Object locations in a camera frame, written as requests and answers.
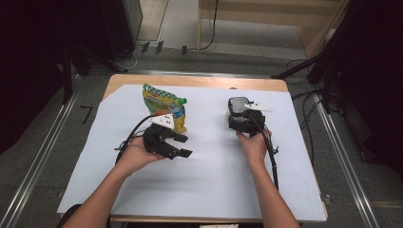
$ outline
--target wooden table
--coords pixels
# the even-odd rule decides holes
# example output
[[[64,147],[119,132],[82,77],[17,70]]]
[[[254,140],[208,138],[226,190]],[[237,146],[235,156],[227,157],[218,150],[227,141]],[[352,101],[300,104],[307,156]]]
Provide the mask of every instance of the wooden table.
[[[217,20],[296,27],[311,58],[320,51],[329,31],[338,26],[348,3],[348,0],[220,0]],[[202,19],[213,19],[215,7],[215,0],[199,0],[198,48]]]
[[[284,81],[273,79],[115,74],[110,78],[104,99],[122,85],[142,85],[144,83],[154,86],[197,86],[214,88],[233,87],[238,89],[288,92],[287,84],[285,84]]]

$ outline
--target wrist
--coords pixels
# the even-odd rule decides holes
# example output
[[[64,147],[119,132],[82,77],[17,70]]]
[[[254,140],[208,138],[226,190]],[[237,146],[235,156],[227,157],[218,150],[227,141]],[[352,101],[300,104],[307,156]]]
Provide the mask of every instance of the wrist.
[[[249,162],[249,166],[251,168],[251,171],[253,174],[261,172],[261,171],[266,171],[266,165],[264,164],[264,161],[256,161],[256,162]]]
[[[131,172],[121,167],[120,165],[115,165],[110,171],[111,174],[117,179],[125,180],[131,175]]]

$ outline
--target finger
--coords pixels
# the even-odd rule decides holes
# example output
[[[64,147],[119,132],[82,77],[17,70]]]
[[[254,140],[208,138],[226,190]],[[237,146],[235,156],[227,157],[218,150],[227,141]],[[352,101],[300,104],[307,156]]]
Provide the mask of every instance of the finger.
[[[143,136],[135,137],[130,144],[137,144],[137,145],[143,145],[144,144],[144,139]]]
[[[246,136],[243,135],[243,133],[240,131],[237,131],[236,134],[238,136],[238,139],[240,139],[241,142],[243,142],[245,139],[247,139]]]
[[[252,136],[251,139],[252,138],[257,139],[257,138],[260,138],[260,137],[263,138],[263,135],[260,132],[258,132],[256,135]]]

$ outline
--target snack bag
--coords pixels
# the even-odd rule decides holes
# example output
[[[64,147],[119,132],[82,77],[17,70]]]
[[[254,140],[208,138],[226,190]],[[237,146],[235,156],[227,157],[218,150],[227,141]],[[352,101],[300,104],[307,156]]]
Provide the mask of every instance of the snack bag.
[[[143,85],[144,103],[152,115],[166,115],[172,113],[174,115],[175,129],[178,133],[186,131],[184,127],[184,104],[185,98],[177,98],[174,94],[160,90],[151,85]]]

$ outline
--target metal frame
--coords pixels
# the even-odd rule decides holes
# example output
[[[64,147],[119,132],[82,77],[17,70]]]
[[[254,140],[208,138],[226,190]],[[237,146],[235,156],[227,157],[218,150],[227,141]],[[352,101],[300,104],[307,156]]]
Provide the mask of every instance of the metal frame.
[[[265,74],[232,74],[232,73],[209,73],[209,72],[183,72],[183,71],[163,71],[163,70],[133,70],[129,74],[139,75],[173,75],[173,76],[198,76],[216,78],[248,78],[248,79],[271,79]],[[286,83],[308,83],[306,77],[288,77]]]
[[[160,42],[161,34],[163,31],[163,25],[165,24],[166,14],[167,14],[168,8],[169,8],[169,3],[170,3],[170,0],[166,0],[165,10],[163,11],[163,17],[162,17],[160,25],[158,27],[157,39],[156,40],[138,40],[137,41],[138,44],[145,44],[147,42],[150,42],[151,44],[157,44],[158,42]]]
[[[321,98],[318,95],[314,95],[315,102],[319,102]],[[341,169],[343,171],[344,177],[350,187],[353,198],[355,200],[356,207],[358,208],[359,214],[362,217],[365,227],[367,228],[377,228],[380,227],[377,222],[374,210],[367,198],[367,195],[355,173],[353,165],[347,155],[346,149],[344,148],[343,142],[338,136],[335,124],[333,123],[332,116],[328,115],[323,108],[322,104],[317,106],[320,114],[320,118],[325,125],[326,131],[328,132],[329,138],[332,142],[333,148],[335,149],[338,162],[340,163]]]
[[[47,136],[45,137],[44,142],[41,145],[32,165],[29,168],[28,173],[24,177],[24,180],[21,182],[20,186],[18,187],[17,191],[14,194],[12,202],[7,210],[6,214],[4,215],[0,227],[14,227],[17,220],[19,219],[22,210],[24,209],[30,193],[35,186],[35,183],[38,181],[39,176],[48,160],[48,156],[50,155],[51,149],[55,144],[63,126],[65,125],[66,119],[71,108],[74,105],[74,102],[77,98],[77,93],[81,88],[81,85],[84,80],[79,77],[79,75],[75,78],[76,88],[74,89],[70,99],[63,104],[60,108],[60,111],[56,117],[56,120],[53,122]]]

